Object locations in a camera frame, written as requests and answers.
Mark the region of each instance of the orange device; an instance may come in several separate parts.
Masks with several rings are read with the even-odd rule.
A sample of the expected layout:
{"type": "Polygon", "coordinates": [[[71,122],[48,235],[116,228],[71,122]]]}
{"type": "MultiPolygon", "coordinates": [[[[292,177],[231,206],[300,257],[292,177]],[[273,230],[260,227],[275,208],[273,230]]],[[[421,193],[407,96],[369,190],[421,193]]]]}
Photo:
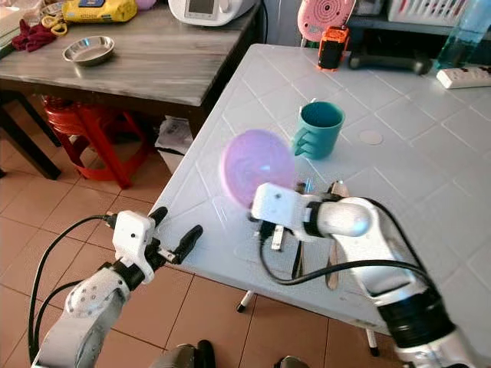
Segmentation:
{"type": "Polygon", "coordinates": [[[327,71],[336,71],[343,58],[349,41],[350,30],[345,25],[341,27],[328,27],[322,33],[319,46],[318,67],[327,71]]]}

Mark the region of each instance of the teal mug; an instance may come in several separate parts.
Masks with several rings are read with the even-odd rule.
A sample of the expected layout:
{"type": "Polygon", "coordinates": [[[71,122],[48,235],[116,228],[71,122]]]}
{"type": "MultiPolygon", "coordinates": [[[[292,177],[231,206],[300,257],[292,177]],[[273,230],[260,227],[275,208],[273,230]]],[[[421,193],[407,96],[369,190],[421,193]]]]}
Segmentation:
{"type": "Polygon", "coordinates": [[[329,156],[343,121],[343,110],[332,103],[314,101],[303,106],[298,115],[298,132],[293,138],[295,156],[309,159],[329,156]]]}

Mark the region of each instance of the red cloth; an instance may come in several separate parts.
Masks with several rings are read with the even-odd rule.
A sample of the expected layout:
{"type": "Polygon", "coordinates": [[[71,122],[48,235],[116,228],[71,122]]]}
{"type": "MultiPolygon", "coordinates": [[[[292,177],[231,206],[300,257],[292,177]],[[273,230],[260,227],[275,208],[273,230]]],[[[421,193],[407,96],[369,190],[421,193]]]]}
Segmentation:
{"type": "Polygon", "coordinates": [[[29,27],[24,19],[21,19],[20,27],[21,34],[12,39],[12,46],[16,50],[36,51],[56,39],[56,36],[51,33],[51,30],[43,27],[43,25],[29,27]]]}

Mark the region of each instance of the gray wooden tabletop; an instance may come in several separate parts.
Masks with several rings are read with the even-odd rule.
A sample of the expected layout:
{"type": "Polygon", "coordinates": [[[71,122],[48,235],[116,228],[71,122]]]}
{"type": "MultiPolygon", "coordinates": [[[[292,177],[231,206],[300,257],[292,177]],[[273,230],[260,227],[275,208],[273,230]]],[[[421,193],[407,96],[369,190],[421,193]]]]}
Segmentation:
{"type": "Polygon", "coordinates": [[[168,5],[142,11],[124,24],[70,24],[66,36],[41,49],[2,58],[0,80],[199,106],[256,10],[220,28],[181,23],[168,5]],[[114,39],[114,56],[108,62],[76,67],[63,59],[68,45],[95,35],[114,39]]]}

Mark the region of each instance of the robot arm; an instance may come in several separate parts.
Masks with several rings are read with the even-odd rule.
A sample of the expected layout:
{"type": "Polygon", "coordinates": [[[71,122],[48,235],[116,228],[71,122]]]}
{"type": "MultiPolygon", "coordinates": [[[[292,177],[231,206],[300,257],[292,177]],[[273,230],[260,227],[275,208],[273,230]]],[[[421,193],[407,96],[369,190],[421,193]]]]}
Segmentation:
{"type": "MultiPolygon", "coordinates": [[[[256,191],[252,216],[290,228],[304,242],[331,236],[347,261],[405,261],[424,270],[387,213],[366,199],[324,202],[322,195],[301,195],[266,183],[256,191]]],[[[438,290],[423,278],[387,266],[351,271],[386,322],[405,367],[484,367],[451,322],[438,290]]]]}
{"type": "Polygon", "coordinates": [[[61,317],[50,329],[33,367],[93,367],[104,338],[117,321],[130,292],[153,279],[166,261],[180,264],[203,233],[200,225],[189,231],[175,251],[164,249],[153,238],[156,225],[166,215],[162,207],[149,217],[132,211],[116,217],[113,243],[117,260],[75,286],[61,317]]]}

